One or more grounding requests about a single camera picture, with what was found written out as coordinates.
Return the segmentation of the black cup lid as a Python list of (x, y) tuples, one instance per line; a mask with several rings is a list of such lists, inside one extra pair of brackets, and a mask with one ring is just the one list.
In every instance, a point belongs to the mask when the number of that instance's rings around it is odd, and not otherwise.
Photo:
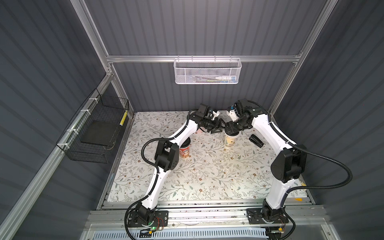
[(239, 132), (240, 131), (236, 126), (232, 125), (231, 123), (226, 124), (226, 126), (225, 126), (226, 135), (234, 137), (234, 136), (237, 136), (239, 134)]

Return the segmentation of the beige patterned paper cup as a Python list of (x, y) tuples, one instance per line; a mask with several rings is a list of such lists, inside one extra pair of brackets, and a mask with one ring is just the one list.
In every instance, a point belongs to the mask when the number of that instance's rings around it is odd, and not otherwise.
[(236, 142), (236, 139), (239, 137), (239, 133), (237, 135), (228, 135), (228, 134), (225, 134), (225, 146), (226, 147), (232, 147), (235, 142)]

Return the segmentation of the red patterned paper cup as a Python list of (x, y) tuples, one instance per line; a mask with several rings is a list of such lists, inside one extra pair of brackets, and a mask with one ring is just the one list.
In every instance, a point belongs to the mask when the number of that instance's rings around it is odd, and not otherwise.
[(179, 153), (181, 158), (188, 158), (190, 155), (191, 140), (187, 139), (180, 147)]

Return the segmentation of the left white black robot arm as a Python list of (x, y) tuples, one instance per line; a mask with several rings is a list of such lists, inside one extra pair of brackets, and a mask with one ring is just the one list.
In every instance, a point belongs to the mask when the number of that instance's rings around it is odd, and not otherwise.
[[(150, 226), (155, 219), (155, 211), (158, 205), (159, 195), (167, 176), (176, 168), (179, 163), (180, 148), (182, 144), (200, 128), (208, 133), (220, 133), (223, 131), (222, 122), (219, 118), (220, 112), (211, 107), (200, 104), (197, 110), (192, 109), (187, 114), (183, 125), (167, 138), (154, 138), (144, 143), (141, 149), (143, 161), (155, 168), (149, 188), (144, 197), (133, 202), (126, 210), (124, 226), (128, 237), (132, 240), (135, 237), (130, 233), (128, 220), (129, 214), (139, 219), (140, 224)], [(145, 156), (146, 147), (157, 142), (154, 161), (149, 161)]]

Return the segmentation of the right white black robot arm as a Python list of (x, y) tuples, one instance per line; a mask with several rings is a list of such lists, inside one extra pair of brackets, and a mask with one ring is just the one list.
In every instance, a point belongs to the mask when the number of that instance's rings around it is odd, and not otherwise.
[(231, 121), (226, 124), (226, 134), (237, 135), (241, 131), (255, 129), (275, 151), (276, 158), (270, 166), (274, 179), (261, 210), (261, 216), (266, 223), (273, 223), (285, 214), (285, 201), (291, 192), (307, 189), (306, 186), (295, 187), (294, 183), (305, 171), (308, 155), (336, 164), (347, 173), (347, 178), (341, 183), (317, 186), (318, 190), (341, 188), (352, 181), (352, 171), (345, 164), (311, 152), (303, 145), (297, 145), (272, 121), (270, 112), (258, 103), (247, 99), (238, 100), (228, 108), (227, 114)]

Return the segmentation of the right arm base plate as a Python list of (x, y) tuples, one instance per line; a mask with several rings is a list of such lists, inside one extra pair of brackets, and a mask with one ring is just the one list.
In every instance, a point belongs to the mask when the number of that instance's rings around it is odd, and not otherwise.
[(287, 224), (288, 217), (282, 209), (269, 210), (268, 208), (249, 208), (246, 209), (249, 224)]

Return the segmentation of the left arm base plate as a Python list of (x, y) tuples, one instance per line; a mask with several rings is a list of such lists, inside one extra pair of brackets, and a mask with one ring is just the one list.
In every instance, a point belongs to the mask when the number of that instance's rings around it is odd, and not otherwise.
[(141, 228), (141, 227), (167, 227), (168, 226), (168, 220), (169, 220), (169, 212), (168, 211), (155, 211), (154, 217), (149, 221), (146, 222), (145, 220), (142, 220), (139, 215), (136, 213), (136, 211), (132, 210), (128, 213), (127, 218), (127, 226), (129, 228)]

